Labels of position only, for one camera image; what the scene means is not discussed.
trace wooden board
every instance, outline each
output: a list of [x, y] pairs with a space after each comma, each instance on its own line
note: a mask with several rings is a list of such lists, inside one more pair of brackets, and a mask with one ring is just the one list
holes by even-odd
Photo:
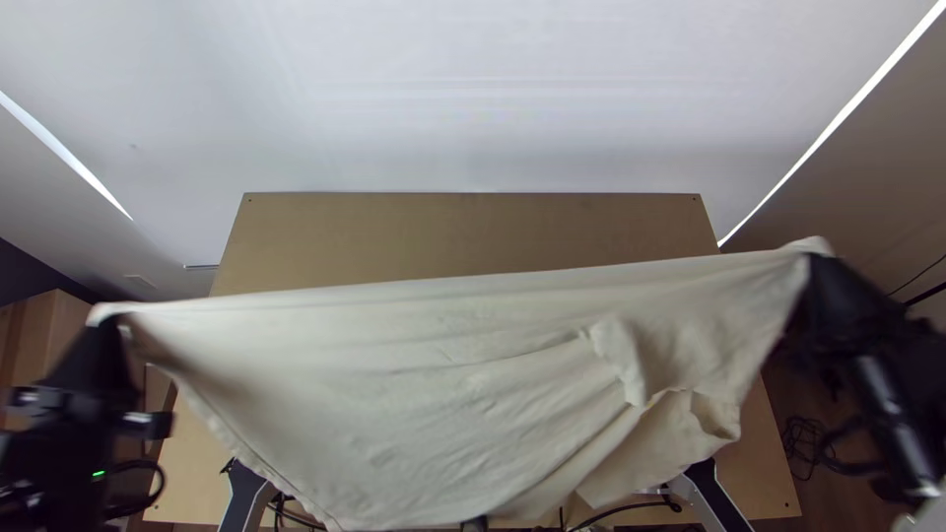
[[[247, 194], [213, 296], [305, 287], [553, 270], [717, 253], [699, 196], [686, 194]], [[146, 519], [218, 523], [230, 454], [177, 402], [161, 465], [169, 485]], [[750, 519], [799, 515], [761, 380], [743, 438], [719, 455], [721, 482]], [[564, 501], [570, 524], [591, 514]], [[649, 508], [612, 524], [694, 521]], [[531, 527], [537, 523], [495, 523]], [[541, 520], [558, 526], [557, 511]]]

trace plywood table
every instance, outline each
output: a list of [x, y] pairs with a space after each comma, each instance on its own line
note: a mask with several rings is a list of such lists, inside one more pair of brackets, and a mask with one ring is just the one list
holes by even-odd
[[[212, 296], [528, 272], [718, 253], [699, 196], [687, 194], [247, 194]], [[230, 454], [183, 401], [160, 464], [168, 488], [146, 520], [216, 524], [230, 499]], [[742, 411], [742, 438], [717, 455], [718, 476], [749, 519], [800, 515], [765, 386]], [[569, 524], [594, 511], [563, 501]], [[623, 512], [604, 522], [693, 522], [687, 509]], [[538, 522], [558, 526], [555, 509]]]

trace wooden cabinet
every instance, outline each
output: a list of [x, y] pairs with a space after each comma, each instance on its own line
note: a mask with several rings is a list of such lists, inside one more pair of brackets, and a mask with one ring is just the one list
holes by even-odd
[[[61, 290], [0, 307], [0, 388], [6, 392], [44, 377], [85, 326], [91, 307]], [[21, 431], [27, 424], [0, 412], [0, 428]]]

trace cable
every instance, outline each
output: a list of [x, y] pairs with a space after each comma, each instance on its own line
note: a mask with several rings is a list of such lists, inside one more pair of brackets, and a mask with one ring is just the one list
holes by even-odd
[[920, 294], [919, 296], [914, 296], [911, 299], [907, 299], [906, 301], [904, 301], [904, 306], [913, 306], [919, 303], [920, 301], [924, 301], [924, 300], [932, 298], [933, 296], [939, 294], [940, 292], [944, 290], [946, 290], [946, 281], [943, 281], [942, 283], [927, 290], [926, 292]]
[[[781, 448], [785, 451], [785, 458], [795, 459], [808, 465], [804, 475], [798, 475], [789, 468], [792, 477], [802, 482], [811, 480], [815, 467], [821, 463], [816, 457], [816, 448], [827, 431], [825, 425], [815, 419], [790, 416], [785, 420], [785, 429], [781, 432]], [[835, 449], [831, 445], [828, 445], [826, 453], [832, 458], [836, 456]]]
[[102, 512], [105, 521], [145, 511], [148, 506], [151, 506], [156, 500], [158, 500], [158, 497], [161, 496], [161, 492], [165, 490], [165, 470], [163, 470], [161, 466], [158, 465], [158, 462], [154, 460], [126, 460], [112, 466], [108, 470], [107, 474], [110, 477], [112, 475], [117, 475], [119, 473], [124, 473], [125, 471], [132, 471], [135, 469], [148, 469], [154, 471], [158, 475], [158, 489], [153, 494], [139, 498], [133, 502], [107, 505]]
[[276, 499], [279, 501], [276, 502], [276, 510], [273, 511], [273, 532], [279, 532], [279, 521], [283, 518], [280, 513], [283, 511], [283, 504], [286, 500], [282, 493], [277, 494]]
[[654, 501], [654, 502], [638, 502], [637, 504], [626, 504], [624, 506], [618, 506], [616, 508], [609, 509], [608, 511], [599, 513], [597, 515], [593, 515], [581, 521], [577, 526], [572, 527], [569, 530], [569, 532], [575, 532], [576, 530], [580, 530], [582, 528], [591, 526], [592, 524], [600, 521], [601, 519], [604, 519], [605, 517], [609, 517], [621, 511], [627, 511], [627, 510], [638, 509], [638, 508], [649, 508], [652, 506], [668, 506], [672, 511], [676, 513], [683, 511], [683, 508], [680, 506], [680, 504], [677, 504], [673, 500], [670, 500], [670, 497], [668, 496], [663, 496], [663, 500], [660, 502]]
[[861, 416], [852, 416], [841, 424], [837, 429], [832, 429], [821, 437], [818, 446], [815, 448], [815, 459], [824, 464], [825, 467], [849, 477], [862, 477], [872, 475], [884, 470], [884, 462], [873, 460], [867, 462], [844, 462], [835, 455], [832, 444], [840, 439], [844, 439], [851, 434], [868, 429], [866, 420]]
[[290, 511], [287, 511], [287, 510], [284, 510], [284, 509], [280, 509], [280, 508], [277, 507], [277, 504], [275, 504], [275, 503], [273, 503], [273, 502], [269, 502], [268, 504], [266, 504], [266, 507], [268, 507], [269, 509], [271, 509], [271, 510], [273, 511], [273, 513], [275, 513], [277, 516], [279, 516], [279, 517], [285, 517], [285, 518], [289, 519], [290, 521], [293, 521], [294, 523], [300, 524], [300, 525], [302, 525], [302, 526], [304, 526], [304, 527], [308, 527], [310, 530], [325, 530], [325, 525], [323, 525], [323, 524], [321, 524], [321, 523], [316, 523], [316, 522], [313, 522], [313, 521], [306, 520], [306, 519], [305, 519], [304, 517], [302, 517], [301, 515], [295, 515], [294, 513], [290, 512]]
[[903, 290], [904, 288], [906, 288], [907, 286], [909, 286], [910, 283], [912, 283], [913, 281], [915, 281], [915, 280], [919, 279], [920, 277], [922, 277], [922, 275], [923, 275], [924, 273], [928, 272], [929, 270], [932, 270], [932, 269], [933, 269], [933, 266], [936, 266], [937, 264], [939, 264], [939, 263], [942, 262], [943, 260], [946, 260], [946, 253], [943, 253], [943, 256], [941, 256], [941, 257], [939, 257], [938, 259], [936, 259], [935, 262], [933, 262], [933, 263], [930, 264], [929, 266], [923, 268], [923, 270], [922, 270], [921, 272], [919, 272], [918, 274], [914, 275], [909, 281], [903, 283], [902, 285], [898, 286], [895, 290], [893, 290], [892, 292], [888, 293], [887, 296], [888, 296], [888, 297], [889, 297], [889, 296], [892, 296], [893, 294], [896, 294], [897, 292]]

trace floor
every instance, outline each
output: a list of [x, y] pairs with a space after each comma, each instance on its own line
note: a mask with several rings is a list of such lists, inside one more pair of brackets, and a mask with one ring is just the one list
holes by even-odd
[[[767, 362], [763, 377], [780, 428], [784, 427], [785, 420], [790, 416], [814, 418], [829, 428], [836, 427], [853, 412], [843, 397], [839, 402], [834, 402], [820, 381], [803, 376], [787, 360], [778, 356]], [[839, 456], [845, 460], [869, 458], [872, 453], [873, 448], [866, 436], [853, 437], [838, 448]], [[791, 461], [790, 465], [801, 475], [806, 472], [803, 464]], [[894, 518], [906, 510], [903, 506], [885, 503], [874, 496], [867, 480], [843, 477], [821, 467], [814, 470], [807, 482], [796, 479], [795, 488], [803, 515], [791, 519], [756, 521], [753, 525], [757, 532], [886, 532], [890, 530]], [[150, 526], [142, 528], [141, 532], [216, 531], [215, 526], [178, 524], [171, 528], [170, 525], [159, 523], [146, 524]], [[680, 532], [685, 528], [667, 527], [661, 532]], [[263, 527], [260, 530], [270, 531], [272, 528]], [[622, 532], [633, 530], [643, 529], [623, 528]]]

